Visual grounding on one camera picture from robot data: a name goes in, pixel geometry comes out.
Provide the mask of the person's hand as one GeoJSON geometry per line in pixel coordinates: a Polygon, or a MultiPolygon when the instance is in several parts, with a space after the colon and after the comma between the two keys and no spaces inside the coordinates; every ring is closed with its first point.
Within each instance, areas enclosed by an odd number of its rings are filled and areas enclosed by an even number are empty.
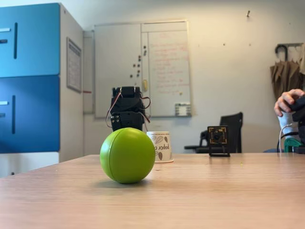
{"type": "Polygon", "coordinates": [[[295,100],[304,97],[305,92],[301,89],[292,89],[288,92],[283,92],[277,99],[274,105],[274,112],[278,117],[282,117],[284,113],[291,113],[289,105],[295,103],[295,100]]]}

